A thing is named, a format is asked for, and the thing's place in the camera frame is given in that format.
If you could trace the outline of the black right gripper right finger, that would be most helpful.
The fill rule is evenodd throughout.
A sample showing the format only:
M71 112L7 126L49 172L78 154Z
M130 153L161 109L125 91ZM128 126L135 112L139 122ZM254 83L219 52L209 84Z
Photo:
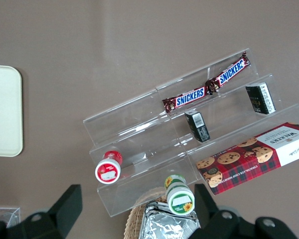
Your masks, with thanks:
M281 220L259 217L252 224L230 210L221 210L203 184L194 187L195 212L200 228L191 239L296 239Z

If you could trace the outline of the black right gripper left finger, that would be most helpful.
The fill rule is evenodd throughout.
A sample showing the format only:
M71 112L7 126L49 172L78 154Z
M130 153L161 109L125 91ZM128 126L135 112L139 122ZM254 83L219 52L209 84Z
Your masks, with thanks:
M64 239L82 208L81 185L73 184L47 212L34 213L10 228L0 221L0 239Z

